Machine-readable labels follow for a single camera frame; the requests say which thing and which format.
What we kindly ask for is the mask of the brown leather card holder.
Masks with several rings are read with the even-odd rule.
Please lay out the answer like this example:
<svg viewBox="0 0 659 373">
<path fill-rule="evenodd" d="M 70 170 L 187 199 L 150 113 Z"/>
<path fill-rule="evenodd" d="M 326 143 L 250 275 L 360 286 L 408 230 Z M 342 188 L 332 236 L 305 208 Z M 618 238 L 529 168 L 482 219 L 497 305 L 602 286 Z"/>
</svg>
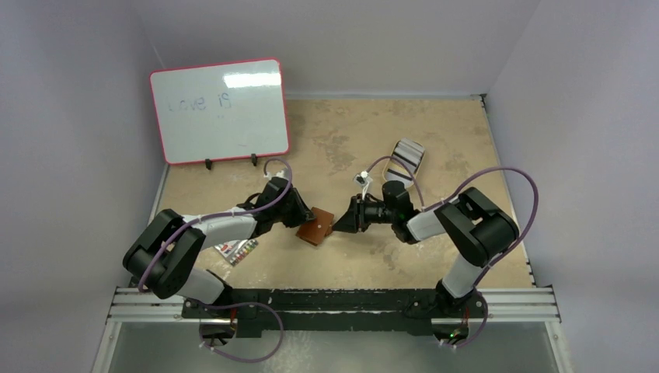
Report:
<svg viewBox="0 0 659 373">
<path fill-rule="evenodd" d="M 296 236 L 313 246 L 320 245 L 333 231 L 334 214 L 323 209 L 313 207 L 315 218 L 301 225 Z"/>
</svg>

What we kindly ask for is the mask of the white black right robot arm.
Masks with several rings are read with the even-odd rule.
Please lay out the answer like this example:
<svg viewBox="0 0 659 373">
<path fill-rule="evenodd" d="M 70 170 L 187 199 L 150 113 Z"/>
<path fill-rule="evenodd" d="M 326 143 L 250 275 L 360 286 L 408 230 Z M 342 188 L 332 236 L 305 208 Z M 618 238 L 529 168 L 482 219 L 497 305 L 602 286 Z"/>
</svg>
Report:
<svg viewBox="0 0 659 373">
<path fill-rule="evenodd" d="M 372 224 L 388 224 L 396 238 L 416 244 L 446 234 L 459 255 L 435 288 L 434 305 L 447 316 L 457 315 L 473 295 L 477 277 L 495 256 L 503 253 L 520 235 L 519 228 L 488 197 L 475 187 L 431 211 L 419 211 L 400 181 L 387 181 L 382 198 L 358 194 L 350 199 L 346 213 L 333 224 L 335 232 L 364 232 Z"/>
</svg>

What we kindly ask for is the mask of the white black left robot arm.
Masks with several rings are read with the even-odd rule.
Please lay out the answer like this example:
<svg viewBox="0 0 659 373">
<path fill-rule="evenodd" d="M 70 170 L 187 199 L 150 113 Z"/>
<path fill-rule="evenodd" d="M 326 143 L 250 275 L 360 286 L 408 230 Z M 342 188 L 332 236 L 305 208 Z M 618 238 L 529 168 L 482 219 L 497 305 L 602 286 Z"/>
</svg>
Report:
<svg viewBox="0 0 659 373">
<path fill-rule="evenodd" d="M 225 243 L 255 239 L 281 223 L 297 228 L 315 219 L 291 182 L 271 178 L 260 193 L 219 213 L 193 216 L 160 211 L 126 252 L 122 265 L 161 299 L 174 295 L 201 302 L 211 317 L 229 313 L 228 285 L 210 271 L 195 268 L 199 254 Z"/>
</svg>

